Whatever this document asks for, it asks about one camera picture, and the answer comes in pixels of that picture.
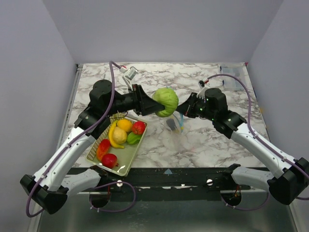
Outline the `green cabbage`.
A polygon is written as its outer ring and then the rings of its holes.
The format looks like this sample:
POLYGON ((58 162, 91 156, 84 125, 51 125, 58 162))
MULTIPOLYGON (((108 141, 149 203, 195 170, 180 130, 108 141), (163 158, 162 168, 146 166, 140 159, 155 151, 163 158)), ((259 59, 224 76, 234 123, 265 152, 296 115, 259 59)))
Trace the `green cabbage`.
POLYGON ((152 96, 152 99, 164 106, 164 110, 158 111, 155 114, 158 117, 169 117, 177 109, 179 98, 176 92, 171 88, 160 88, 152 96))

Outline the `yellow lemon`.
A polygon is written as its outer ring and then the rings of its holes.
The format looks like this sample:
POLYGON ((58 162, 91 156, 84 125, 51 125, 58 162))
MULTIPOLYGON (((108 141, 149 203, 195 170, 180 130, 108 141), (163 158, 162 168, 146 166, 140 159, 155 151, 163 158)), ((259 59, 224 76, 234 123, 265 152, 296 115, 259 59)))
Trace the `yellow lemon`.
POLYGON ((120 119, 117 123, 117 127, 123 129, 125 132, 131 132, 132 129, 132 122, 128 119, 120 119))

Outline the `clear zip top bag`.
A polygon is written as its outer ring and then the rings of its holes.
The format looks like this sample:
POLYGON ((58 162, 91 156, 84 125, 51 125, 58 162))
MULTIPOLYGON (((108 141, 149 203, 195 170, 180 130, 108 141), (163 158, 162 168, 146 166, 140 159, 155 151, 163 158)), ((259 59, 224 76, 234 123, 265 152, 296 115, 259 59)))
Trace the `clear zip top bag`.
POLYGON ((185 144, 188 139, 184 133, 184 115, 175 111, 171 116, 165 119, 165 128, 168 132, 168 147, 170 150, 175 152, 181 152, 185 149, 185 144), (167 126, 166 120, 172 118, 174 119, 177 129, 171 131, 167 126))

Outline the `red pomegranate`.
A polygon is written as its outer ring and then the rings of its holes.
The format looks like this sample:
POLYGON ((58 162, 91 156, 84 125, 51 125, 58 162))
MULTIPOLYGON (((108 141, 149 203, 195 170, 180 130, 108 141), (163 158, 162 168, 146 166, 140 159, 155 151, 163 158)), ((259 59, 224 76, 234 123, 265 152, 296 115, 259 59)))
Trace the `red pomegranate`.
POLYGON ((107 168, 114 168, 114 167, 118 167, 119 163, 118 163, 118 158, 116 155, 108 153, 105 154, 102 159, 101 159, 101 164, 107 168))

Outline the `red apple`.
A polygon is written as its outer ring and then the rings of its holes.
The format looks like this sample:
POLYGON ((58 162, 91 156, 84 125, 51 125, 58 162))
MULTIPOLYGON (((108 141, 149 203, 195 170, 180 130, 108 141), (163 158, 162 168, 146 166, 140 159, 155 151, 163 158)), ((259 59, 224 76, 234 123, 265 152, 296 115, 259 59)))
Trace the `red apple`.
POLYGON ((131 131, 136 135, 143 135, 147 124, 142 121, 137 121, 132 125, 131 131))

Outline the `yellow pear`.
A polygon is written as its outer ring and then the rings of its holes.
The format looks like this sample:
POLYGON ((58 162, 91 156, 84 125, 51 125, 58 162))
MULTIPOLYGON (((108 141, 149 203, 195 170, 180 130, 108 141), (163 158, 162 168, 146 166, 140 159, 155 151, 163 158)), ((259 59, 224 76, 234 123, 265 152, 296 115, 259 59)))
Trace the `yellow pear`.
POLYGON ((127 133, 123 129, 116 127, 114 129, 112 137, 117 144, 121 145, 126 142, 127 133))

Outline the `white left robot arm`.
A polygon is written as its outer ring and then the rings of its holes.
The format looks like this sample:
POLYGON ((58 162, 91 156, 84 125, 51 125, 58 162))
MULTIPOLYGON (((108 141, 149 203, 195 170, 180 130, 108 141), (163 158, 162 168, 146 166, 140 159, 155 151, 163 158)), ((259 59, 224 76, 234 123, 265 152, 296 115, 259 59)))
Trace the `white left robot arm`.
POLYGON ((97 191, 106 188, 104 172, 97 168, 90 168, 69 184, 63 180, 79 156, 110 125, 111 115, 133 110, 146 116, 164 109, 137 84, 122 95, 115 91, 114 82, 99 80, 94 83, 89 97, 88 106, 79 114, 65 142, 35 174, 26 174, 20 180, 28 200, 33 200, 49 214, 61 209, 70 194, 89 188, 97 191))

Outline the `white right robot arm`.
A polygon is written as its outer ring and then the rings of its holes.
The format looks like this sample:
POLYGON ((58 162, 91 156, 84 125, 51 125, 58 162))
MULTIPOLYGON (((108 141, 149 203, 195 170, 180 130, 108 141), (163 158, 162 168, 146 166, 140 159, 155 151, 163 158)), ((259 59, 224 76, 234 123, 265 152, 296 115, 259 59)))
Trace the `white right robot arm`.
POLYGON ((263 138, 250 126, 249 120, 228 109, 226 96, 220 89, 192 93, 176 110, 190 118, 210 120, 219 133, 242 145, 268 169, 265 172, 236 164, 222 177, 225 188, 251 186, 268 191, 275 200, 289 205, 308 187, 309 162, 286 154, 263 138))

